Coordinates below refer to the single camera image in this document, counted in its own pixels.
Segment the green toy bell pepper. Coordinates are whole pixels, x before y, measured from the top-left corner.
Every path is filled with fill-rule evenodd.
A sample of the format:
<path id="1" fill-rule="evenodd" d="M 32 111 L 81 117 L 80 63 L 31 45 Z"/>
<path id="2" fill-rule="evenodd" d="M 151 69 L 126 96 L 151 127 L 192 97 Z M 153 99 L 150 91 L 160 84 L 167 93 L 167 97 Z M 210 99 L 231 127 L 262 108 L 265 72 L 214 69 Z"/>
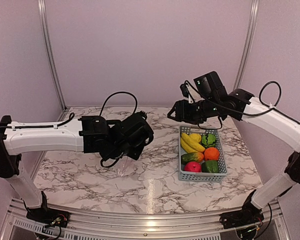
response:
<path id="1" fill-rule="evenodd" d="M 219 173 L 219 164 L 217 160 L 207 160 L 201 164 L 202 173 Z"/>

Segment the orange toy orange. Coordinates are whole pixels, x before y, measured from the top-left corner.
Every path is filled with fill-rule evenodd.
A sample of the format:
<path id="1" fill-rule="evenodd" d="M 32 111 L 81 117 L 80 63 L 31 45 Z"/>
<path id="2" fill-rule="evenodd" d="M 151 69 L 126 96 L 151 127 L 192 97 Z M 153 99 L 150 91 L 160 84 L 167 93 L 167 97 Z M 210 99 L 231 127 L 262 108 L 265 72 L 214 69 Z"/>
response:
<path id="1" fill-rule="evenodd" d="M 204 151 L 204 160 L 205 161 L 218 161 L 220 152 L 215 147 L 208 147 Z"/>

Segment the left aluminium frame post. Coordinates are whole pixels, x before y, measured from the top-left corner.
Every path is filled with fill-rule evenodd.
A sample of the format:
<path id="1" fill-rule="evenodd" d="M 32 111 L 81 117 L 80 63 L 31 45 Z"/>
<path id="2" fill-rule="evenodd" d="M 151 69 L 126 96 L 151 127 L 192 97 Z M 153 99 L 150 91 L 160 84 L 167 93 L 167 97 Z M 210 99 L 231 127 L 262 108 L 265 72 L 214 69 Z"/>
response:
<path id="1" fill-rule="evenodd" d="M 38 12 L 40 17 L 40 24 L 42 28 L 42 34 L 43 34 L 43 41 L 44 41 L 44 47 L 47 54 L 47 61 L 49 65 L 49 69 L 52 76 L 53 85 L 55 87 L 56 96 L 58 99 L 59 106 L 63 112 L 67 110 L 66 102 L 64 99 L 64 95 L 62 93 L 62 88 L 58 76 L 58 71 L 54 59 L 53 54 L 53 47 L 52 42 L 50 38 L 50 32 L 49 32 L 49 24 L 48 24 L 48 16 L 47 16 L 47 9 L 46 9 L 46 1 L 45 0 L 38 0 Z"/>

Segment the green toy cabbage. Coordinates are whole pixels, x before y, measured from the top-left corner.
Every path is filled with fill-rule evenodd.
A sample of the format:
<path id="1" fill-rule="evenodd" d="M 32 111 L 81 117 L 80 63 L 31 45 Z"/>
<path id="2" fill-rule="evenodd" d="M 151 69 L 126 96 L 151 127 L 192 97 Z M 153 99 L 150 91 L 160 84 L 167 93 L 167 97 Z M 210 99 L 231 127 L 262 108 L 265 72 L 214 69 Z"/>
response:
<path id="1" fill-rule="evenodd" d="M 217 138 L 212 133 L 206 133 L 201 137 L 201 145 L 204 148 L 215 147 L 217 143 Z"/>

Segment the yellow toy banana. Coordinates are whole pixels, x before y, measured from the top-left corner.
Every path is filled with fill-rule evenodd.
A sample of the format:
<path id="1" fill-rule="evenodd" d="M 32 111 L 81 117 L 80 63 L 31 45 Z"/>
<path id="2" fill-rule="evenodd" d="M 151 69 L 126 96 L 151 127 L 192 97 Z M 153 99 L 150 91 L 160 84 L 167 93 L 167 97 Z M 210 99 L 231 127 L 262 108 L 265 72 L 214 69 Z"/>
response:
<path id="1" fill-rule="evenodd" d="M 187 153 L 203 153 L 206 149 L 199 142 L 192 139 L 188 134 L 180 134 L 180 145 Z"/>

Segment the green orange toy cucumber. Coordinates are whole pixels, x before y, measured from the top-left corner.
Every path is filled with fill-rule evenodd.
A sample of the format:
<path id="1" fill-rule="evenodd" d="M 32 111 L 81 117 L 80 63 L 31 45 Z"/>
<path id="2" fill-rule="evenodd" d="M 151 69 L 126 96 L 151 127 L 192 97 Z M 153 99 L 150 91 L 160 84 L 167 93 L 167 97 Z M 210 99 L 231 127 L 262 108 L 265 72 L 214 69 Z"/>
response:
<path id="1" fill-rule="evenodd" d="M 204 160 L 204 154 L 202 152 L 190 152 L 181 156 L 181 163 L 186 165 L 189 162 L 201 163 Z"/>

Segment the front aluminium rail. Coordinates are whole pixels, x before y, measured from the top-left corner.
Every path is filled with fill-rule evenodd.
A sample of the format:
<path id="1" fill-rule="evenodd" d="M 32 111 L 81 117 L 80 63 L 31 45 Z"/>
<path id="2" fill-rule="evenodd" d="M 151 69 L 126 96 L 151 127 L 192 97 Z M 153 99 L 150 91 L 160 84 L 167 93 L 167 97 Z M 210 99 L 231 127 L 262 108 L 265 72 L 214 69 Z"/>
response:
<path id="1" fill-rule="evenodd" d="M 62 240 L 236 240 L 237 229 L 220 223 L 224 210 L 176 214 L 117 213 L 62 207 L 69 221 L 62 229 Z M 43 229 L 43 224 L 26 218 L 23 202 L 12 199 L 0 240 L 31 240 L 37 235 L 54 238 L 58 229 Z"/>

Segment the clear zip top bag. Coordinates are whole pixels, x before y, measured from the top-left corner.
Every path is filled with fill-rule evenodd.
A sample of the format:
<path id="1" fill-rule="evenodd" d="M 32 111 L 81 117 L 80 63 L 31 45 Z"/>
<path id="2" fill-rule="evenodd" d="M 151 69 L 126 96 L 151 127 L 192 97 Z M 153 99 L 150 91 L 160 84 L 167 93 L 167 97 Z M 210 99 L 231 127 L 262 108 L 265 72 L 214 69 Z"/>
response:
<path id="1" fill-rule="evenodd" d="M 153 121 L 153 117 L 154 115 L 150 112 L 147 112 L 147 123 L 152 126 L 152 121 Z M 136 160 L 128 157 L 128 156 L 124 156 L 116 165 L 116 176 L 117 177 L 123 177 L 125 175 L 128 174 L 128 172 L 133 168 L 133 166 L 135 165 Z"/>

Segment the aluminium frame post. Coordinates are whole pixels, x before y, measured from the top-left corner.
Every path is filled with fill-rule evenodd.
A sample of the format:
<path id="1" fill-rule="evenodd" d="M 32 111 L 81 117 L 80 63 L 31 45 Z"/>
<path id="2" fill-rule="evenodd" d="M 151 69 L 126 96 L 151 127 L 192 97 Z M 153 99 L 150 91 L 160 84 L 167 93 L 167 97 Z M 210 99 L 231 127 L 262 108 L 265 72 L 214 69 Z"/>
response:
<path id="1" fill-rule="evenodd" d="M 63 112 L 67 110 L 66 102 L 64 99 L 64 95 L 62 93 L 62 88 L 58 76 L 58 71 L 54 59 L 53 54 L 53 47 L 52 42 L 50 38 L 50 32 L 49 32 L 49 24 L 48 24 L 48 16 L 47 16 L 47 9 L 46 9 L 46 1 L 45 0 L 38 0 L 38 12 L 40 17 L 40 24 L 42 28 L 42 34 L 43 34 L 43 41 L 44 41 L 44 47 L 47 54 L 47 61 L 49 65 L 49 69 L 52 76 L 53 85 L 55 87 L 56 96 L 58 99 L 59 106 Z"/>
<path id="2" fill-rule="evenodd" d="M 247 25 L 247 32 L 246 32 L 245 41 L 243 44 L 242 55 L 241 55 L 239 67 L 237 70 L 237 74 L 235 77 L 233 89 L 240 88 L 243 83 L 244 74 L 245 74 L 245 70 L 247 67 L 249 55 L 252 50 L 252 45 L 254 42 L 254 36 L 255 36 L 256 27 L 257 27 L 259 5 L 260 5 L 259 0 L 251 1 L 250 13 L 249 13 L 249 19 L 248 19 L 248 25 Z"/>

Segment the red toy apple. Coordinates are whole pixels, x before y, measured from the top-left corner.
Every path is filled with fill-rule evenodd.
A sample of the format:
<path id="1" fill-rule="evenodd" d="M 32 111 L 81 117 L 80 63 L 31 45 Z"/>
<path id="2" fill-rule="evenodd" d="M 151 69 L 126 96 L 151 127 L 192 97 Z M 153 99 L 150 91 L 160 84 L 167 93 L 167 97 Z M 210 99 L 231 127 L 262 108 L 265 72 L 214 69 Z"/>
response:
<path id="1" fill-rule="evenodd" d="M 195 161 L 188 162 L 184 166 L 184 171 L 186 172 L 194 172 L 194 173 L 201 173 L 202 172 L 202 167 L 201 164 Z"/>

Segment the right aluminium frame post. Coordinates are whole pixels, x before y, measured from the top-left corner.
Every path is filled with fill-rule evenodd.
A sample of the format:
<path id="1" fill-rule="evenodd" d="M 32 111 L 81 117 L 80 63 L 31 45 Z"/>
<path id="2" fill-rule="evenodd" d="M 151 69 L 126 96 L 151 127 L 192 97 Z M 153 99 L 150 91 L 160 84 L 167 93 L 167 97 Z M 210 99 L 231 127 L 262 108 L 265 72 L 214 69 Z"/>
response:
<path id="1" fill-rule="evenodd" d="M 237 74 L 235 77 L 233 89 L 240 88 L 243 83 L 244 74 L 245 74 L 245 70 L 247 67 L 249 55 L 252 50 L 252 45 L 254 42 L 254 36 L 255 36 L 256 27 L 257 27 L 259 5 L 260 5 L 259 0 L 251 1 L 250 13 L 249 13 L 249 19 L 248 19 L 248 25 L 247 25 L 247 32 L 246 32 L 245 41 L 243 44 L 242 55 L 241 55 L 239 67 L 237 70 Z"/>

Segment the grey plastic basket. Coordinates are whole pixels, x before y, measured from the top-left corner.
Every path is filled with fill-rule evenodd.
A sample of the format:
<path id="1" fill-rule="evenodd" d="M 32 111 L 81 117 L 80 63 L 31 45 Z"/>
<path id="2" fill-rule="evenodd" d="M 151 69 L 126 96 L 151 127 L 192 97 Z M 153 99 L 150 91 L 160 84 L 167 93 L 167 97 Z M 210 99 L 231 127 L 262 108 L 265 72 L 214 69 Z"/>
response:
<path id="1" fill-rule="evenodd" d="M 178 179 L 219 183 L 228 174 L 216 129 L 179 127 Z"/>

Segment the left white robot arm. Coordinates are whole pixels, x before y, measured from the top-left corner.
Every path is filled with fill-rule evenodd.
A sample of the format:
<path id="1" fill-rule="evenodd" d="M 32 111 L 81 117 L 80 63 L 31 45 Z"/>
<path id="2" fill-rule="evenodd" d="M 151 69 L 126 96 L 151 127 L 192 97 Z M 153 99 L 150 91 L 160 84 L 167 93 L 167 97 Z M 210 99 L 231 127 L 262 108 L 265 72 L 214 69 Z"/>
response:
<path id="1" fill-rule="evenodd" d="M 100 164 L 116 164 L 121 158 L 139 159 L 144 147 L 154 139 L 154 132 L 144 112 L 124 120 L 102 116 L 83 116 L 51 123 L 21 123 L 9 115 L 0 121 L 0 178 L 5 179 L 21 197 L 27 218 L 48 227 L 66 227 L 70 214 L 48 207 L 46 194 L 39 190 L 22 163 L 29 152 L 71 151 L 98 153 Z"/>

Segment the yellow toy lemon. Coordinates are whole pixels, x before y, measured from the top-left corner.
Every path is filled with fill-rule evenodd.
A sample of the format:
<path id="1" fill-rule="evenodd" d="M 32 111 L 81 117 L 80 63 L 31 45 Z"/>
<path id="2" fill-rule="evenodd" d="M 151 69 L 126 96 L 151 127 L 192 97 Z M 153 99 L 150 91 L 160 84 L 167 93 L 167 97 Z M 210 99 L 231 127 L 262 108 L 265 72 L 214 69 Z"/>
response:
<path id="1" fill-rule="evenodd" d="M 191 133 L 190 135 L 189 135 L 189 137 L 191 138 L 191 139 L 193 139 L 194 141 L 196 141 L 197 143 L 201 143 L 201 140 L 202 140 L 202 136 L 200 135 L 200 134 L 198 134 L 198 133 Z"/>

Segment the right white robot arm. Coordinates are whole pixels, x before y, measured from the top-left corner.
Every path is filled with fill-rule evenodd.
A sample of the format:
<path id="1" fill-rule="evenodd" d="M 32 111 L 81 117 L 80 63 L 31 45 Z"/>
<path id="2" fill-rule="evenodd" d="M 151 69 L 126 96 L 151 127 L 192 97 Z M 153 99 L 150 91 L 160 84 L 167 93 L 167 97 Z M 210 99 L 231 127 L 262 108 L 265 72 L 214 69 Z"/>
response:
<path id="1" fill-rule="evenodd" d="M 294 185 L 300 184 L 300 122 L 279 111 L 274 105 L 265 105 L 253 94 L 237 89 L 229 94 L 211 93 L 202 100 L 189 103 L 175 102 L 167 117 L 177 122 L 201 124 L 211 117 L 226 118 L 255 125 L 293 149 L 288 165 L 262 187 L 251 192 L 240 210 L 220 215 L 224 229 L 237 228 L 263 220 L 262 208 L 277 197 L 283 196 Z"/>

